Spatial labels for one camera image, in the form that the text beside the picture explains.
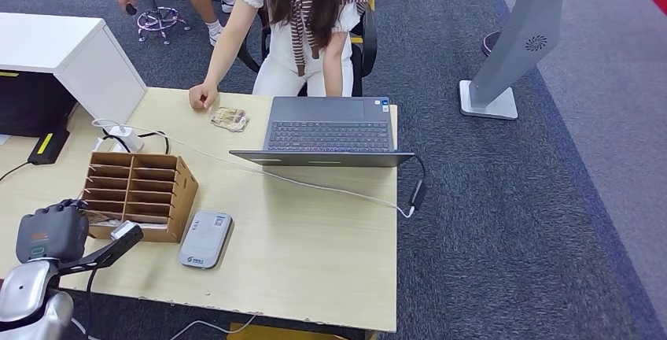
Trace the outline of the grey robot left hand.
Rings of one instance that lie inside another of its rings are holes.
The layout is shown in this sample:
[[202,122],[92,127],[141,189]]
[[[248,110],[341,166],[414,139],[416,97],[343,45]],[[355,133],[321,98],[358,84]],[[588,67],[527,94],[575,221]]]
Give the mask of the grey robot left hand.
[[44,257],[63,263],[80,259],[89,231],[89,220],[83,213],[87,207],[84,200],[65,199],[24,215],[16,242],[19,262]]

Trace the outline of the person's right hand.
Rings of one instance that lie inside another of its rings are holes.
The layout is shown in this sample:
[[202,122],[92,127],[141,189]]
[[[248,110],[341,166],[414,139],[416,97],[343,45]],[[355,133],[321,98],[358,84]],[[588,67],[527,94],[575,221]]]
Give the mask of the person's right hand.
[[214,83],[200,83],[188,90],[190,107],[194,110],[208,110],[218,97],[218,85]]

